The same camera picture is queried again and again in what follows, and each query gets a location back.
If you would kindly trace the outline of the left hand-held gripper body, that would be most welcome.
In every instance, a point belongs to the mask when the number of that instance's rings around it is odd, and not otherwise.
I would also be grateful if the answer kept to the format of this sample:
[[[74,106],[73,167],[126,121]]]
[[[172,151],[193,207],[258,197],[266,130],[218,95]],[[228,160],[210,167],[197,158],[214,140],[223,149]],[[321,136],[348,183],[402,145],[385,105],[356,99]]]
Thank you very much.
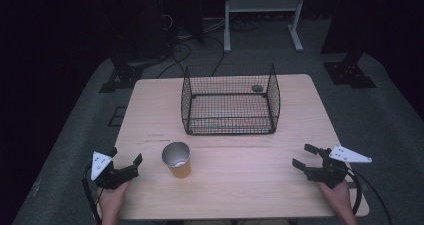
[[[90,178],[100,188],[116,189],[121,184],[139,176],[138,168],[134,167],[133,163],[127,167],[116,169],[113,158],[109,157],[107,153],[93,152]]]

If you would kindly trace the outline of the black floor frame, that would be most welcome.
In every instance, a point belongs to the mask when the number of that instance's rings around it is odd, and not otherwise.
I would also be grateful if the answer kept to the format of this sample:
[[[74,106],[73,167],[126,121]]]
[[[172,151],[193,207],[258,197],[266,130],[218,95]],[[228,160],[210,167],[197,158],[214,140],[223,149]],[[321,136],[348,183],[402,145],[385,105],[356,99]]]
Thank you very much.
[[[126,106],[117,106],[113,112],[112,117],[109,120],[109,127],[120,127],[123,123],[127,107]]]

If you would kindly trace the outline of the black stand base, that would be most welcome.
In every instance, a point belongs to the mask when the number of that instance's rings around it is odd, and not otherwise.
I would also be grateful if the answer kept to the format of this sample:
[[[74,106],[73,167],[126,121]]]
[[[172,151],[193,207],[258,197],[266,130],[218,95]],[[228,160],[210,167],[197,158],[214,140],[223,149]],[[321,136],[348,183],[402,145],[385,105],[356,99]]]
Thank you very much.
[[[373,80],[358,65],[362,52],[348,52],[342,61],[325,62],[324,67],[335,85],[351,88],[375,88]]]
[[[102,84],[100,93],[113,93],[117,89],[131,89],[142,78],[143,69],[126,63],[113,64],[109,79]]]

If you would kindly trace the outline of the person's left hand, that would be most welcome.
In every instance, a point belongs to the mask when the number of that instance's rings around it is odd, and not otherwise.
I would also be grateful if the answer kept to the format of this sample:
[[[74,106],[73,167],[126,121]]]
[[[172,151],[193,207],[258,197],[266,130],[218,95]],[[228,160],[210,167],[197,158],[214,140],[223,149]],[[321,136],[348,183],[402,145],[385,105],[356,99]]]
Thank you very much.
[[[130,181],[121,184],[116,189],[102,188],[99,190],[98,200],[103,217],[117,215],[120,212],[129,185]]]

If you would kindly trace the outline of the person's right hand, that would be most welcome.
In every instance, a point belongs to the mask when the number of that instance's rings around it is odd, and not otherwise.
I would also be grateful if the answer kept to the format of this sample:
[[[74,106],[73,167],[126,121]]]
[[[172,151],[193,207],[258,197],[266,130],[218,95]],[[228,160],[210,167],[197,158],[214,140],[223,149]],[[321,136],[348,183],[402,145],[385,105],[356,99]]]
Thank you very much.
[[[349,187],[346,181],[339,183],[334,188],[330,188],[322,182],[318,182],[317,186],[336,215],[347,215],[352,212]]]

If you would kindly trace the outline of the orange paper cup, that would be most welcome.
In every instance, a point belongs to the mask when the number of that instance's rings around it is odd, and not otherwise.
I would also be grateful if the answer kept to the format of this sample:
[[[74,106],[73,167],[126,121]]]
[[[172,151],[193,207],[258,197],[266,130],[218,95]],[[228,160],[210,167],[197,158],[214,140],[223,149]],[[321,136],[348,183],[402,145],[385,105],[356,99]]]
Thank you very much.
[[[183,142],[172,142],[162,151],[162,161],[174,177],[183,179],[191,173],[191,150]]]

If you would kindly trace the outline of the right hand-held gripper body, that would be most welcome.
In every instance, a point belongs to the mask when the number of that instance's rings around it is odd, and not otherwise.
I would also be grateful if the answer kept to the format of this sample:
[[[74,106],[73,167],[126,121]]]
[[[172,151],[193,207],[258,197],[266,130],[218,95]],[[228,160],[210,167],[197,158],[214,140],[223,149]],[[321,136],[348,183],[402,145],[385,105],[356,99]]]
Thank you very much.
[[[319,148],[318,154],[322,158],[320,168],[306,167],[304,173],[308,180],[325,183],[334,188],[341,183],[348,174],[348,163],[371,163],[372,158],[357,153],[341,145],[333,149]]]

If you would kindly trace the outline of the white metal desk frame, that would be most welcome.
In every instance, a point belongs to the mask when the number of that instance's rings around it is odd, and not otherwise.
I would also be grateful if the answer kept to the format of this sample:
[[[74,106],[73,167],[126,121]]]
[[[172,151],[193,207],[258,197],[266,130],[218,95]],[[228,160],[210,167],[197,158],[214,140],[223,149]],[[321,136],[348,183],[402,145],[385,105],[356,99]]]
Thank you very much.
[[[294,48],[297,52],[304,50],[297,33],[297,26],[304,0],[225,0],[223,51],[231,51],[230,15],[233,13],[293,12],[294,18],[288,25]]]

